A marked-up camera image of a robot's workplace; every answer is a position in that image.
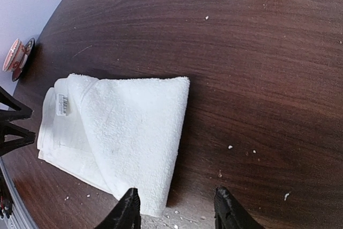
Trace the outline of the cream towel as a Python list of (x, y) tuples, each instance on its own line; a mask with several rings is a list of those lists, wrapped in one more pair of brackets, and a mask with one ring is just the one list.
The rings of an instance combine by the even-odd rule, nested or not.
[(190, 81), (70, 74), (44, 98), (38, 157), (116, 199), (138, 189), (140, 211), (166, 208)]

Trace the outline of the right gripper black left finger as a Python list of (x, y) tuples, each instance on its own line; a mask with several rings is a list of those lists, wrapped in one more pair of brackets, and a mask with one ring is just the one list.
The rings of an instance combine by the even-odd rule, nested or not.
[(137, 188), (129, 188), (95, 229), (140, 229), (140, 198)]

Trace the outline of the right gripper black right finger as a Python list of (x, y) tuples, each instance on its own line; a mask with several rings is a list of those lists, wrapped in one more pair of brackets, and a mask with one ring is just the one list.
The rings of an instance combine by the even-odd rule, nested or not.
[(224, 186), (216, 188), (214, 212), (216, 229), (264, 229)]

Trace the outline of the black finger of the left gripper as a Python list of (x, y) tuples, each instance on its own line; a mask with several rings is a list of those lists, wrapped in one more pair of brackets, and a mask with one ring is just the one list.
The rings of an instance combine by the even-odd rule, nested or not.
[(12, 123), (1, 123), (1, 156), (35, 142), (36, 133)]
[(1, 87), (1, 103), (12, 108), (12, 110), (1, 109), (1, 122), (3, 121), (16, 121), (29, 119), (32, 116), (32, 110), (16, 100), (5, 89)]

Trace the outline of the red white patterned bowl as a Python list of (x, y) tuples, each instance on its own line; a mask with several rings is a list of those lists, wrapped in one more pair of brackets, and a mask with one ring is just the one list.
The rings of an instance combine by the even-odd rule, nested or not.
[(27, 59), (27, 49), (20, 39), (17, 39), (11, 46), (2, 70), (5, 72), (15, 71), (15, 69), (23, 68), (24, 61)]

